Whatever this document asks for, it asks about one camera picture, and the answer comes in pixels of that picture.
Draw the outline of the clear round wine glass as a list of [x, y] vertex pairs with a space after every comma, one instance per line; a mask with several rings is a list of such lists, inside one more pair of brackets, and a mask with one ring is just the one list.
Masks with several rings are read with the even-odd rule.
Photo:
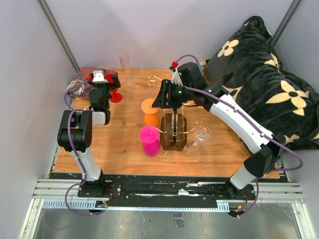
[[193, 132], [194, 137], [187, 142], [186, 151], [194, 154], [200, 153], [203, 150], [204, 143], [211, 139], [212, 131], [205, 125], [198, 125]]

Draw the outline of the pink wine glass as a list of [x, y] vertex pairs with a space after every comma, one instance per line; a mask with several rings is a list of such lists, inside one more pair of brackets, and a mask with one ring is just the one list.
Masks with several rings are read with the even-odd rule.
[[156, 156], [160, 152], [159, 131], [152, 125], [144, 126], [140, 130], [142, 148], [147, 156]]

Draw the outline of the clear champagne flute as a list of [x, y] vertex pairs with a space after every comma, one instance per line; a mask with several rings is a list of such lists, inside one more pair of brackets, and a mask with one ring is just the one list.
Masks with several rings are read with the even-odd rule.
[[134, 78], [131, 75], [131, 62], [130, 62], [130, 56], [129, 53], [127, 51], [122, 51], [119, 54], [119, 60], [121, 63], [121, 66], [123, 67], [123, 69], [125, 70], [125, 74], [126, 74], [126, 83], [128, 85], [131, 85], [134, 83]]

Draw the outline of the red wine glass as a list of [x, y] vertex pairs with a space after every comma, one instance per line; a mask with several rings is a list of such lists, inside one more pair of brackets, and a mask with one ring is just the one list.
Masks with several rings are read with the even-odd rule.
[[[107, 74], [105, 76], [105, 79], [111, 83], [111, 84], [115, 84], [115, 80], [112, 78], [114, 76], [114, 74]], [[110, 101], [113, 102], [113, 103], [119, 103], [123, 96], [117, 92], [118, 91], [118, 88], [115, 88], [113, 90], [110, 90], [110, 93], [111, 93], [111, 99]]]

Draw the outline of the orange wine glass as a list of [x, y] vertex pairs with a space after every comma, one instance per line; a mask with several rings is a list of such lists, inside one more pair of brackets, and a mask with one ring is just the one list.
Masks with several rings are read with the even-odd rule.
[[158, 115], [158, 108], [153, 108], [152, 104], [155, 100], [153, 98], [145, 99], [141, 104], [141, 109], [144, 113], [144, 126], [151, 125], [156, 128], [160, 126], [160, 117]]

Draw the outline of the maroon printed t-shirt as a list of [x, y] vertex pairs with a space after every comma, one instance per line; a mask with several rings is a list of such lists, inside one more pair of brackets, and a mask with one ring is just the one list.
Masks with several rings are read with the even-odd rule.
[[89, 100], [89, 92], [93, 89], [93, 87], [89, 83], [84, 83], [84, 81], [89, 74], [97, 70], [104, 70], [106, 75], [116, 73], [115, 70], [105, 68], [82, 67], [75, 79], [69, 83], [65, 92], [72, 97]]

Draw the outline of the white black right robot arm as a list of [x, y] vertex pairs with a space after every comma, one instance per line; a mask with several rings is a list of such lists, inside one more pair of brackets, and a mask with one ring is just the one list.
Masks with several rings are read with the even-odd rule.
[[243, 166], [226, 181], [227, 196], [238, 199], [248, 184], [274, 169], [284, 150], [284, 136], [258, 124], [219, 83], [206, 83], [193, 62], [177, 67], [171, 80], [162, 80], [152, 107], [175, 110], [187, 101], [194, 101], [223, 120], [251, 152]]

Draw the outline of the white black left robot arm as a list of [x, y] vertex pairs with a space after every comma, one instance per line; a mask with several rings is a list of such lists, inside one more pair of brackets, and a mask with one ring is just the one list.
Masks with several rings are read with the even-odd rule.
[[105, 182], [102, 169], [96, 163], [91, 143], [94, 125], [107, 125], [110, 122], [112, 90], [121, 87], [117, 72], [105, 73], [97, 70], [86, 77], [93, 89], [88, 93], [88, 110], [65, 110], [61, 119], [57, 142], [76, 160], [82, 174], [79, 197], [102, 197], [111, 190]]

